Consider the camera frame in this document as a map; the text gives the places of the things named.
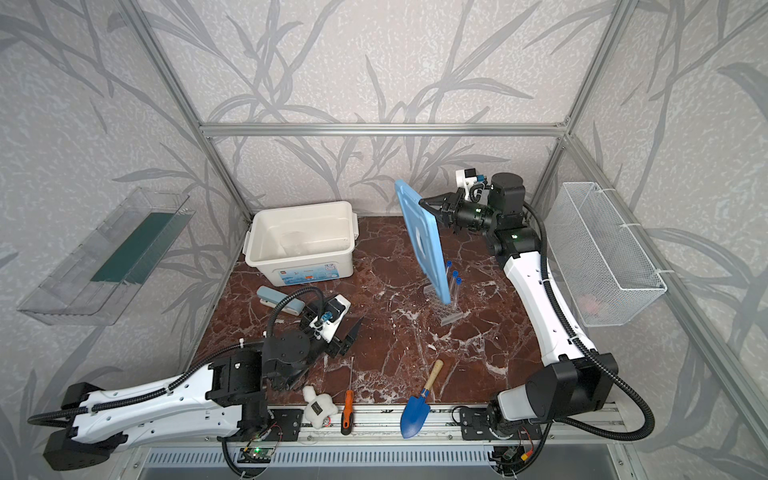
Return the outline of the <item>white plastic bin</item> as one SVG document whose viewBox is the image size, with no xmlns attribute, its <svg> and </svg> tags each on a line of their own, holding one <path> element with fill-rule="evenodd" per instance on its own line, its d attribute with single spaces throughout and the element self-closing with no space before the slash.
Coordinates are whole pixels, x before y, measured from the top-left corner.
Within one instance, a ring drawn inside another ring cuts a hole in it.
<svg viewBox="0 0 768 480">
<path fill-rule="evenodd" d="M 242 248 L 245 262 L 276 287 L 348 278 L 359 236 L 347 201 L 258 212 Z"/>
</svg>

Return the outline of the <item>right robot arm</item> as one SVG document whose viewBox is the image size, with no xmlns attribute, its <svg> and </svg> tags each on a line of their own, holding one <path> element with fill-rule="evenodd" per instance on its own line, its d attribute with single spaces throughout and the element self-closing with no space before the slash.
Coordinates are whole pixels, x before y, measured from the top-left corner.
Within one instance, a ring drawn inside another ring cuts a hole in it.
<svg viewBox="0 0 768 480">
<path fill-rule="evenodd" d="M 487 178 L 473 169 L 456 173 L 452 193 L 422 199 L 427 222 L 483 236 L 514 286 L 533 325 L 543 367 L 493 403 L 504 422 L 564 421 L 601 409 L 618 377 L 610 354 L 601 354 L 578 326 L 551 279 L 545 226 L 525 200 L 520 176 Z"/>
</svg>

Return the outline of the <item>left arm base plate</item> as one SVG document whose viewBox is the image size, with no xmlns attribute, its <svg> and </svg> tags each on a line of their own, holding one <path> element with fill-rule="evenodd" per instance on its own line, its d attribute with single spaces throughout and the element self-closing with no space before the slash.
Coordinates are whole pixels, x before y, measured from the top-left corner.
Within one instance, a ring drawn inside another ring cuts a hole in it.
<svg viewBox="0 0 768 480">
<path fill-rule="evenodd" d="M 241 406 L 241 418 L 236 430 L 218 440 L 227 442 L 273 441 L 295 442 L 301 430 L 303 410 L 297 408 L 258 411 L 255 407 Z"/>
</svg>

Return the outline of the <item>clear acrylic test tube rack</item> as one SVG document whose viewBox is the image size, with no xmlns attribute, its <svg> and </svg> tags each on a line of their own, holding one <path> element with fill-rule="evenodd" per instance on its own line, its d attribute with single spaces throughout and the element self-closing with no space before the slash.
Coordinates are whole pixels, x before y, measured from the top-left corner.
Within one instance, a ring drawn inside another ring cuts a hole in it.
<svg viewBox="0 0 768 480">
<path fill-rule="evenodd" d="M 458 302 L 453 303 L 451 301 L 450 294 L 450 302 L 448 304 L 445 304 L 440 300 L 436 289 L 432 285 L 427 285 L 423 288 L 426 304 L 433 315 L 440 321 L 441 326 L 453 324 L 467 318 L 470 315 L 469 311 L 465 310 L 460 304 L 463 289 L 462 285 Z"/>
</svg>

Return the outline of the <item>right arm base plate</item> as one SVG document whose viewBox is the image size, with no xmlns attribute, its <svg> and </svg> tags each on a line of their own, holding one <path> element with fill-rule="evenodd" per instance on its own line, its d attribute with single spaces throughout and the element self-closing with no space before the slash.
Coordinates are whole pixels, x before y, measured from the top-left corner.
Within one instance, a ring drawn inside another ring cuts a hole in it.
<svg viewBox="0 0 768 480">
<path fill-rule="evenodd" d="M 491 432 L 489 412 L 486 407 L 459 406 L 457 413 L 461 437 L 464 441 L 492 441 L 497 437 Z"/>
</svg>

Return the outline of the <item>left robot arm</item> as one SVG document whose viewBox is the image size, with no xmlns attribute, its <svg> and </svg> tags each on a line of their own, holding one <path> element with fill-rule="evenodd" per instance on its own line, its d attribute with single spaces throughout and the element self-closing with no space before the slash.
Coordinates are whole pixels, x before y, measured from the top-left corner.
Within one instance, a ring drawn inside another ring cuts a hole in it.
<svg viewBox="0 0 768 480">
<path fill-rule="evenodd" d="M 362 323 L 344 338 L 325 323 L 256 342 L 240 341 L 184 373 L 122 390 L 69 386 L 59 409 L 31 415 L 51 428 L 44 458 L 55 471 L 99 465 L 147 443 L 214 437 L 222 443 L 297 440 L 303 412 L 269 404 L 267 394 L 296 388 L 322 355 L 345 355 Z"/>
</svg>

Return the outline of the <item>blue plastic bin lid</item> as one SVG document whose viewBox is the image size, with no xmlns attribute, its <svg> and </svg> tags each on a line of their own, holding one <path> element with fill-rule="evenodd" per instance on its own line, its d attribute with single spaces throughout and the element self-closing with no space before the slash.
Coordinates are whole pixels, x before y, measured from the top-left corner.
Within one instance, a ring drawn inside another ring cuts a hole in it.
<svg viewBox="0 0 768 480">
<path fill-rule="evenodd" d="M 436 218 L 420 205 L 422 197 L 404 180 L 397 180 L 394 188 L 416 260 L 437 298 L 449 305 L 451 295 Z"/>
</svg>

